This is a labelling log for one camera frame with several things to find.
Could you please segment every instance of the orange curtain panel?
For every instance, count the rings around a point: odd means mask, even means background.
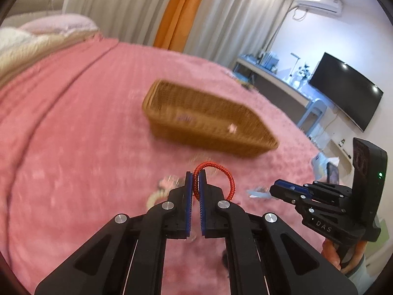
[[[182,52],[202,0],[170,0],[162,17],[155,47]]]

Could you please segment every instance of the air conditioner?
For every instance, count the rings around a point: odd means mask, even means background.
[[[341,16],[343,3],[340,0],[295,0],[294,5],[310,12],[317,10],[319,12]]]

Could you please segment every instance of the pink bedspread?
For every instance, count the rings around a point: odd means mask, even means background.
[[[234,202],[258,215],[275,212],[321,250],[323,238],[301,224],[293,206],[246,193],[278,178],[312,181],[317,150],[284,113],[228,72],[179,53],[95,39],[49,56],[0,90],[0,247],[31,293],[114,215],[145,213],[157,182],[192,171],[190,160],[201,153],[232,172]],[[248,105],[280,147],[246,160],[153,138],[141,104],[157,78]],[[227,192],[224,175],[208,181]],[[224,247],[199,236],[169,241],[162,294],[229,294]]]

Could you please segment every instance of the silver bolt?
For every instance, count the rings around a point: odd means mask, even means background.
[[[228,201],[219,201],[217,205],[219,208],[228,208],[231,204]]]
[[[162,203],[162,208],[164,210],[171,210],[172,208],[174,208],[174,204],[172,202],[164,202]]]
[[[119,214],[119,215],[116,215],[116,217],[115,217],[115,222],[117,224],[124,223],[126,220],[127,220],[127,215],[124,215],[124,214]]]
[[[265,220],[268,221],[269,223],[274,223],[277,221],[277,216],[276,214],[268,213],[265,215]]]

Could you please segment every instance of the human hand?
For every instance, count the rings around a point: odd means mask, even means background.
[[[349,261],[349,264],[341,269],[340,266],[340,258],[336,252],[335,246],[333,242],[329,239],[325,239],[322,244],[322,256],[327,259],[331,264],[335,266],[338,270],[343,274],[347,274],[351,270],[353,270],[361,261],[364,251],[366,250],[367,241],[359,241],[355,247],[355,252]]]

